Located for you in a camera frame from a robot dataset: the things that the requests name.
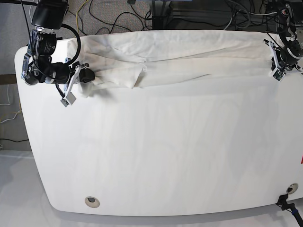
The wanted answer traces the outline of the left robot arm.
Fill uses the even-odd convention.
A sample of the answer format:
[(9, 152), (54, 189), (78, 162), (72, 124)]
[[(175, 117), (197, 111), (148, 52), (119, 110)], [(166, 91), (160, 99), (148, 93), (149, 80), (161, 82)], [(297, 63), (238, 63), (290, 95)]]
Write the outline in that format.
[(274, 34), (279, 36), (277, 40), (266, 31), (270, 40), (264, 43), (272, 54), (272, 66), (270, 75), (277, 81), (281, 81), (287, 72), (296, 69), (302, 73), (303, 69), (298, 62), (303, 58), (303, 2), (301, 0), (263, 0), (264, 12), (255, 13), (254, 1), (250, 1), (251, 8), (245, 7), (239, 0), (227, 0), (226, 4), (232, 10), (229, 23), (235, 28), (244, 30), (250, 26), (268, 25), (269, 21), (276, 23)]

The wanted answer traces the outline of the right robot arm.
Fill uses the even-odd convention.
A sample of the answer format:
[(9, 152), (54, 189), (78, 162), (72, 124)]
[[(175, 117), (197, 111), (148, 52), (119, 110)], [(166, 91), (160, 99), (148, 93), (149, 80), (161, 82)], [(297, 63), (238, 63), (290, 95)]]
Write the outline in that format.
[[(95, 79), (95, 74), (88, 64), (80, 64), (77, 58), (81, 51), (81, 40), (78, 32), (63, 23), (68, 11), (66, 0), (39, 0), (31, 21), (35, 29), (28, 31), (29, 43), (22, 66), (22, 79), (29, 85), (38, 83), (54, 84), (61, 97), (67, 95), (59, 86), (71, 88), (76, 83), (89, 83)], [(66, 28), (76, 36), (76, 53), (65, 62), (52, 62), (52, 55), (57, 46), (54, 30)]]

